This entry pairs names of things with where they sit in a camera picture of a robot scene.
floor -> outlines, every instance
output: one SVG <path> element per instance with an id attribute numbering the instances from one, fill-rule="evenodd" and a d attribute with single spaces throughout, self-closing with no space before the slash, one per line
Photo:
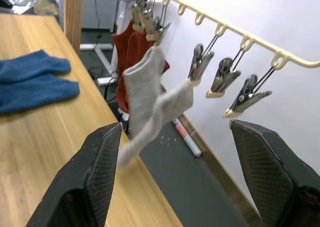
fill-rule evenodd
<path id="1" fill-rule="evenodd" d="M 83 30 L 81 42 L 96 43 L 97 34 L 96 30 Z M 113 44 L 109 31 L 102 30 L 101 35 L 100 43 Z M 111 61 L 112 51 L 104 54 Z M 108 76 L 94 51 L 82 51 L 80 58 L 93 79 Z M 103 95 L 105 88 L 97 88 Z M 108 90 L 108 100 L 115 98 L 112 89 Z M 116 100 L 109 104 L 116 113 Z M 248 226 L 204 161 L 193 156 L 171 123 L 162 128 L 140 156 L 184 227 Z"/>

wooden table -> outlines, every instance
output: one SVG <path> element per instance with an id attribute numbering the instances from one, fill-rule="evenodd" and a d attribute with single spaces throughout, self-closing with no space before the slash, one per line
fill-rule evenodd
<path id="1" fill-rule="evenodd" d="M 20 227 L 86 136 L 117 120 L 53 17 L 0 14 L 0 42 L 0 60 L 40 49 L 69 59 L 62 77 L 80 85 L 75 99 L 0 115 L 0 226 Z M 140 158 L 117 170 L 106 226 L 182 226 Z"/>

